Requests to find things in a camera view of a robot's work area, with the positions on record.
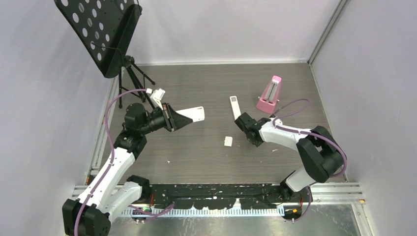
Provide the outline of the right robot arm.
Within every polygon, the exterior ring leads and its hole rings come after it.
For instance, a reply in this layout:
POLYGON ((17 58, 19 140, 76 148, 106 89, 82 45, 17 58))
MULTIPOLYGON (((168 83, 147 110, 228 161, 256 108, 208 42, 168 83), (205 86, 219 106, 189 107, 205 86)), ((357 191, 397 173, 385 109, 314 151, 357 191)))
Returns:
POLYGON ((298 198, 300 191, 306 187, 324 183, 346 170, 346 154, 322 126, 298 129, 281 124, 278 118, 255 120, 248 113, 237 117, 235 124, 256 147, 263 143, 274 143, 299 154, 302 167, 280 183, 281 197, 288 202, 298 198))

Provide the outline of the small white remote control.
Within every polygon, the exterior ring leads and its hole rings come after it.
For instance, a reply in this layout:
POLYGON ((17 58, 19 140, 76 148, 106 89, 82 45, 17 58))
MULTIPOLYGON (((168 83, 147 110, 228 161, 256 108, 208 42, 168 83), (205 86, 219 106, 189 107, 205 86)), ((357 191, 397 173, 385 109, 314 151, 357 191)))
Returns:
POLYGON ((191 118, 193 122, 205 120, 205 110, 203 106, 177 110, 176 112, 180 115, 191 118))

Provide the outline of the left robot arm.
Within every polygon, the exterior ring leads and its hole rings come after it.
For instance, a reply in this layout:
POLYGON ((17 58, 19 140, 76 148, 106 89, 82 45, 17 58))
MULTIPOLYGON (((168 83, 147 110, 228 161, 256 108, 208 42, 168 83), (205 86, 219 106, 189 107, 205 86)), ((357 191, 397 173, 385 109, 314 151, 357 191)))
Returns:
POLYGON ((69 236, 108 235, 114 220, 130 204, 144 204, 150 199, 149 180, 143 177, 130 176, 121 189, 115 189, 143 151, 146 135, 161 128, 176 131, 204 118, 203 107, 175 111, 163 103, 149 113, 143 104, 129 105, 105 166, 77 199, 67 199, 63 204, 64 232, 69 236))

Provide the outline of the long white remote control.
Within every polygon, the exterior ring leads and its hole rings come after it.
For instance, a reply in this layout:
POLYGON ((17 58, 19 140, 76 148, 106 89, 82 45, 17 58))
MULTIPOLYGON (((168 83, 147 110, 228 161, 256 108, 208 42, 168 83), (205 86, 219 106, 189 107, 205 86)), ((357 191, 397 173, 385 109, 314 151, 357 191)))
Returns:
POLYGON ((239 107, 238 99, 236 96, 230 96, 229 100, 231 103, 234 120, 236 120, 241 115, 241 110, 239 107))

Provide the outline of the small remote battery cover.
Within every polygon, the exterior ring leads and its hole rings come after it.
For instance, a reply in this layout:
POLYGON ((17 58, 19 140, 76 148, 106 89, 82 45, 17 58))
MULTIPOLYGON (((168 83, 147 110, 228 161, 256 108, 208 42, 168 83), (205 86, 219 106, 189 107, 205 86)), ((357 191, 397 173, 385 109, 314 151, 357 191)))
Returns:
POLYGON ((230 137, 230 136, 225 136, 225 139, 224 139, 224 146, 226 146, 226 147, 231 147, 231 146, 232 146, 232 144, 233 144, 233 137, 230 137))

